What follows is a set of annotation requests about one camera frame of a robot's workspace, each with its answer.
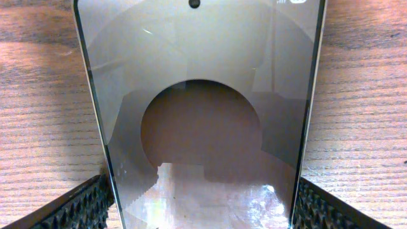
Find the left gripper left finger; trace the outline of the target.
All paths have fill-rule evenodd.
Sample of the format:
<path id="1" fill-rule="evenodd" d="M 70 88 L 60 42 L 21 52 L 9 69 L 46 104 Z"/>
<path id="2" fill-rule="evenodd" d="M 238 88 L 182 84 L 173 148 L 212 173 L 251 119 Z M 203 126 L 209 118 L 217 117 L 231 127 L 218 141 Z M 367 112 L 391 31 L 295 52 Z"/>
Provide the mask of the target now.
<path id="1" fill-rule="evenodd" d="M 113 204 L 106 175 L 96 175 L 3 229 L 104 229 Z"/>

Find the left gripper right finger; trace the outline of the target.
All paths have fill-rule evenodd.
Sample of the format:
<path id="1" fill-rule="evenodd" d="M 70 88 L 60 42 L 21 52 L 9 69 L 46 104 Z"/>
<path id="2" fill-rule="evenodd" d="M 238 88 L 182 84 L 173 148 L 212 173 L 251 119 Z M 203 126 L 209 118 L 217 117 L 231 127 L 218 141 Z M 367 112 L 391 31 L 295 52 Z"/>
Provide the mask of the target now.
<path id="1" fill-rule="evenodd" d="M 305 178 L 298 183 L 294 229 L 390 229 Z"/>

